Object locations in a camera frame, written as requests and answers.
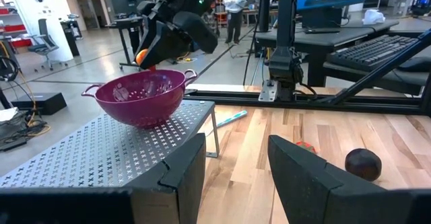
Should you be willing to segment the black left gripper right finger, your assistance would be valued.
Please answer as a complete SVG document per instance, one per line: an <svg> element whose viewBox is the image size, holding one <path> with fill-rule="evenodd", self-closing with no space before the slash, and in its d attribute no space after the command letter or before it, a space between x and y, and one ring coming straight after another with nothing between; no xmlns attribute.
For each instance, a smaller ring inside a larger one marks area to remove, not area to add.
<svg viewBox="0 0 431 224"><path fill-rule="evenodd" d="M383 188L277 135L268 138L268 158L290 224L387 222Z"/></svg>

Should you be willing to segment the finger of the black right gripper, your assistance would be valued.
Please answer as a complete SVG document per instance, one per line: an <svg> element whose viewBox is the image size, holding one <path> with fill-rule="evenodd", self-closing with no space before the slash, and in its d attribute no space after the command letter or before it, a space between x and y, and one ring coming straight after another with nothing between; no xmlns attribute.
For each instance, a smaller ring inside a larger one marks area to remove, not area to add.
<svg viewBox="0 0 431 224"><path fill-rule="evenodd" d="M218 37L199 15L180 11L173 17L173 24L191 38L203 52L213 53L216 49Z"/></svg>
<svg viewBox="0 0 431 224"><path fill-rule="evenodd" d="M139 45L138 53L144 51L138 59L142 69L149 69L158 63L177 58L189 51L191 39L161 21L148 26Z"/></svg>

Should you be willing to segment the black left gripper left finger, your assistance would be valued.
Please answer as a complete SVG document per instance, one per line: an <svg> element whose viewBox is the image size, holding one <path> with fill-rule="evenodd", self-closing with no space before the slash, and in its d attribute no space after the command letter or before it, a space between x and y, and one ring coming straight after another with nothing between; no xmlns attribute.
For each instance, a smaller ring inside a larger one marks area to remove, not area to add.
<svg viewBox="0 0 431 224"><path fill-rule="evenodd" d="M196 223L205 178L206 138L196 134L126 184L135 223Z"/></svg>

